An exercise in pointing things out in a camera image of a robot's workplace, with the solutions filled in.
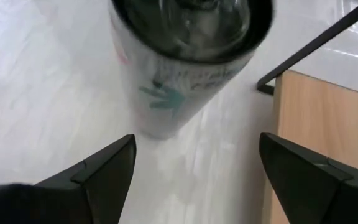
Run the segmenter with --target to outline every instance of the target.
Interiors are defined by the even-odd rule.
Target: black metal rod
[[[337,21],[330,28],[325,30],[322,34],[317,36],[314,40],[312,40],[302,49],[297,51],[297,53],[293,54],[290,58],[286,59],[283,63],[274,68],[271,72],[263,76],[257,83],[257,89],[262,93],[273,95],[274,87],[266,85],[269,81],[280,76],[285,70],[289,69],[294,64],[307,57],[309,54],[320,48],[326,42],[330,41],[332,38],[340,34],[342,31],[346,30],[351,25],[355,24],[357,21],[358,6],[346,16],[344,16],[342,19]]]

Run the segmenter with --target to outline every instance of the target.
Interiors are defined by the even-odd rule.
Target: wooden panel
[[[275,116],[279,136],[358,168],[358,92],[289,70],[276,82]],[[287,224],[267,191],[264,223]]]

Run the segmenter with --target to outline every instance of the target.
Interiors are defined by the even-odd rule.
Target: travel mug
[[[122,84],[137,125],[173,136],[253,56],[271,0],[111,0]]]

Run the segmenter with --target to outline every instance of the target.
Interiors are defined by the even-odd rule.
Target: black object
[[[127,135],[36,185],[1,185],[0,223],[118,223],[135,157]]]
[[[358,169],[270,133],[259,152],[291,224],[358,224]]]
[[[337,21],[330,28],[325,30],[322,34],[304,46],[302,49],[293,54],[290,58],[286,59],[279,66],[274,68],[271,72],[263,76],[257,83],[257,89],[269,95],[274,94],[274,86],[270,86],[267,83],[274,78],[279,77],[283,72],[304,59],[309,54],[313,53],[319,47],[330,41],[332,38],[340,34],[342,31],[353,25],[358,21],[358,7],[353,9],[350,13]]]

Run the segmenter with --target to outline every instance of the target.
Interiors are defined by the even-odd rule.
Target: white floor
[[[120,223],[258,223],[273,99],[254,85],[358,0],[277,1],[248,66],[167,141],[131,125],[106,1],[0,0],[0,184],[36,183],[135,133]],[[358,23],[294,69],[358,91]]]

